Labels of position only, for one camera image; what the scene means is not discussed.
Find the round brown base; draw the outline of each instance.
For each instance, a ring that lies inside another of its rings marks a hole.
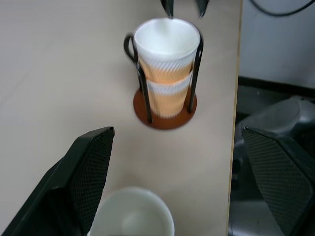
[[[197,108],[196,95],[193,102],[192,113],[189,113],[187,111],[187,108],[189,106],[189,98],[190,98],[190,88],[188,89],[188,93],[187,93],[182,111],[173,118],[161,118],[155,115],[151,111],[152,123],[148,122],[144,97],[143,97],[142,92],[139,89],[133,98],[133,108],[139,120],[141,120],[141,122],[144,123],[145,125],[154,129],[175,129],[175,128],[183,126],[188,121],[190,121],[190,119],[193,117],[193,115],[196,112],[196,108]]]

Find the paper cup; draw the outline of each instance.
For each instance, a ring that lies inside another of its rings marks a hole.
[[[184,106],[192,72],[181,81],[173,84],[159,84],[147,81],[150,107],[153,113],[162,118],[178,115]]]
[[[147,80],[171,84],[189,75],[200,34],[187,21],[159,18],[140,25],[134,43]]]
[[[125,188],[100,203],[89,236],[174,236],[172,215],[154,193]]]

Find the table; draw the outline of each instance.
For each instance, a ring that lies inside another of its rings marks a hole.
[[[193,1],[175,16],[204,36],[198,107],[185,126],[144,126],[125,56],[127,32],[165,13],[158,0],[0,1],[0,232],[76,137],[114,126],[104,197],[149,188],[169,206],[177,236],[227,234],[240,0]]]

